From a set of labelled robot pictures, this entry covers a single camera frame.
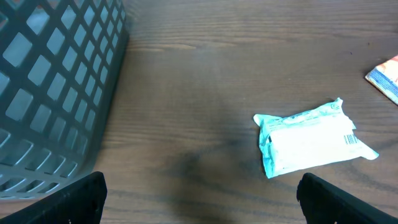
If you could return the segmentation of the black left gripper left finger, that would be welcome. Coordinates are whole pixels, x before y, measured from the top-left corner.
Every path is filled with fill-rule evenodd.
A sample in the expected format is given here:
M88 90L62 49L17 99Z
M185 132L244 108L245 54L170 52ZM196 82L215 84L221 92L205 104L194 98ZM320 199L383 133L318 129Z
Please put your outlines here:
M102 172L90 175L1 219L1 224L99 224L107 196Z

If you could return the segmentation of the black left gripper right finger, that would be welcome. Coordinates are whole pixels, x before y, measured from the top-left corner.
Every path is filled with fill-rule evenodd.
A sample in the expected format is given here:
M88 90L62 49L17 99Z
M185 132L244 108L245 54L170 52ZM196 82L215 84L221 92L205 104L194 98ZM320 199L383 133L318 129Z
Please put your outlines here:
M300 180L296 197L308 224L397 224L396 217L309 172Z

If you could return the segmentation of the teal white wipes pack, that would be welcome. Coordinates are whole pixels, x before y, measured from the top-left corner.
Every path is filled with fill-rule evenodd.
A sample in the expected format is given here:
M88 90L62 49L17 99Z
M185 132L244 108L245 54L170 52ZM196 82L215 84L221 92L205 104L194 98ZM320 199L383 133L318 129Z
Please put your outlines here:
M260 128L259 148L269 179L357 157L379 157L355 136L356 126L344 114L341 98L289 117L255 114L253 120Z

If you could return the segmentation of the orange small box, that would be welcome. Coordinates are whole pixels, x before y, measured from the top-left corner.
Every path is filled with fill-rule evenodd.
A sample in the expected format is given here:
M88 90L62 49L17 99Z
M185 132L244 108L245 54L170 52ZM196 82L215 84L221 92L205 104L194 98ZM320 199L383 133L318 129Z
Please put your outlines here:
M374 67L365 79L397 105L397 56Z

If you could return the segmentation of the grey plastic mesh basket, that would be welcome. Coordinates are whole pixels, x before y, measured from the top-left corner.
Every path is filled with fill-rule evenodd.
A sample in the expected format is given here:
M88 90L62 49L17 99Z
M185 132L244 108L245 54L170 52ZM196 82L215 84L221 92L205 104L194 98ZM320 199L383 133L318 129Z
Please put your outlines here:
M1 0L1 199L95 164L129 34L122 0Z

